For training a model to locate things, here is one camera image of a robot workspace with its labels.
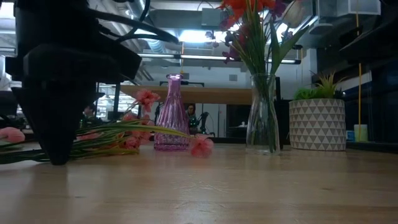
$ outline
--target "wooden table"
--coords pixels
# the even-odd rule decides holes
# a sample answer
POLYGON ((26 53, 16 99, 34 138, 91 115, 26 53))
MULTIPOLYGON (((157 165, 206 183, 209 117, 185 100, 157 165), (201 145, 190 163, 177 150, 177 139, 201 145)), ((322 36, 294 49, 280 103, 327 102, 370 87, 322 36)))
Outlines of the wooden table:
POLYGON ((1 224, 398 223, 398 155, 217 145, 0 166, 1 224))

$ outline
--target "yellow pole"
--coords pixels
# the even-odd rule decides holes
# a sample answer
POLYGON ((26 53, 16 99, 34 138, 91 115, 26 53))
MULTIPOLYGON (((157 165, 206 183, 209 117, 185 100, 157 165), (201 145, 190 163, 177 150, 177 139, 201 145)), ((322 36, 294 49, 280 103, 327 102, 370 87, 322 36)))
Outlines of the yellow pole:
MULTIPOLYGON (((359 9, 359 0, 356 0, 356 28, 359 27, 359 15, 358 15, 358 9, 359 9)), ((359 70, 359 90, 358 90, 358 126, 359 126, 359 131, 358 131, 358 141, 361 139, 361 92, 362 92, 362 64, 358 64, 358 70, 359 70)))

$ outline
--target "ceiling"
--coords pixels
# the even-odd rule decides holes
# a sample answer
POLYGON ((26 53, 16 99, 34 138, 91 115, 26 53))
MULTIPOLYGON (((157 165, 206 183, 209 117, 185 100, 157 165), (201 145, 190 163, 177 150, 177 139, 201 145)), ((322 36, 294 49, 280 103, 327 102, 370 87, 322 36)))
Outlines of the ceiling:
MULTIPOLYGON (((298 42, 305 48, 327 48, 332 45, 339 44, 338 37, 340 34, 352 29, 355 26, 354 15, 346 14, 338 16, 335 11, 338 12, 336 5, 330 4, 330 2, 337 2, 338 0, 321 1, 316 0, 316 12, 319 18, 316 23, 312 25, 312 28, 320 26, 322 23, 331 25, 329 29, 323 30, 323 32, 307 33, 298 42)), ((211 9, 212 7, 218 7, 221 1, 211 0, 209 2, 201 0, 152 0, 150 4, 150 12, 145 19, 146 23, 152 24, 158 28, 164 29, 167 32, 181 37, 185 30, 202 30, 202 32, 212 31, 208 26, 202 27, 201 20, 203 19, 203 10, 211 9)), ((112 14, 119 14, 120 16, 131 17, 135 9, 139 11, 139 8, 143 7, 144 0, 137 0, 135 5, 127 5, 127 3, 115 3, 111 0, 89 0, 90 7, 93 9, 109 12, 112 14)), ((313 1, 302 0, 305 10, 305 18, 310 18, 313 13, 313 1)), ((369 19, 371 16, 360 15, 361 20, 369 19)), ((101 23, 107 28, 111 29, 114 33, 124 35, 130 31, 130 27, 117 24, 114 22, 101 21, 101 23)), ((12 5, 3 3, 2 9, 0 10, 0 48, 3 50, 12 49, 15 47, 15 20, 12 16, 12 5)), ((163 42, 153 43, 146 40, 128 40, 123 44, 135 52, 154 53, 154 49, 161 46, 164 52, 168 54, 184 54, 190 55, 215 55, 221 56, 223 52, 227 52, 229 49, 220 43, 219 47, 214 48, 211 43, 191 43, 186 42, 184 45, 168 44, 163 42)), ((297 51, 292 50, 287 55, 287 58, 296 58, 298 55, 297 51)), ((181 66, 180 60, 170 59, 149 59, 145 58, 140 69, 136 82, 138 83, 150 83, 156 73, 151 74, 149 71, 157 68, 171 68, 175 70, 181 66)), ((241 62, 233 62, 225 64, 222 61, 209 61, 209 60, 184 60, 184 67, 193 68, 206 68, 211 70, 212 68, 235 68, 239 73, 244 73, 246 67, 241 62)))

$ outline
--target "potted plant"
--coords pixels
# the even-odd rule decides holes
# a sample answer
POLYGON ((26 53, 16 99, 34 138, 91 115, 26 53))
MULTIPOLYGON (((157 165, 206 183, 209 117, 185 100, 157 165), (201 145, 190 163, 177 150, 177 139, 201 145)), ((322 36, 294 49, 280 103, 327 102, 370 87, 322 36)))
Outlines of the potted plant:
POLYGON ((345 104, 334 73, 322 75, 315 89, 297 90, 289 103, 290 145, 295 149, 344 151, 345 104))

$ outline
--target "pink flower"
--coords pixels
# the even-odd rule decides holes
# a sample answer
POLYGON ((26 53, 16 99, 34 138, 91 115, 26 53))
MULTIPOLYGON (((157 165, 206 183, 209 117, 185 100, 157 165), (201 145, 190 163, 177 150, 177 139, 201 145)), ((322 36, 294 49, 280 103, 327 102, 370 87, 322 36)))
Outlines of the pink flower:
POLYGON ((96 139, 96 138, 98 138, 101 135, 101 133, 89 134, 91 132, 93 132, 93 131, 89 131, 85 135, 77 136, 76 138, 77 138, 77 140, 81 141, 81 140, 96 139))
POLYGON ((129 137, 126 140, 126 148, 127 149, 138 149, 140 145, 140 140, 139 138, 136 138, 134 136, 129 137))
POLYGON ((133 114, 131 111, 129 111, 123 116, 122 121, 134 121, 137 119, 138 119, 138 116, 136 114, 133 114))
POLYGON ((141 144, 148 144, 152 134, 150 132, 144 131, 141 133, 141 144))
POLYGON ((195 138, 191 140, 190 152, 195 157, 207 158, 211 155, 214 142, 208 139, 209 136, 204 134, 197 134, 195 138))
POLYGON ((5 139, 11 143, 25 141, 25 134, 19 129, 8 127, 0 129, 0 139, 5 139))
POLYGON ((142 119, 143 119, 142 125, 149 125, 149 126, 155 125, 155 123, 150 120, 150 117, 148 114, 145 114, 145 116, 142 119))
POLYGON ((146 112, 150 112, 151 106, 159 99, 160 96, 158 94, 147 89, 141 89, 136 93, 136 102, 144 106, 146 112))

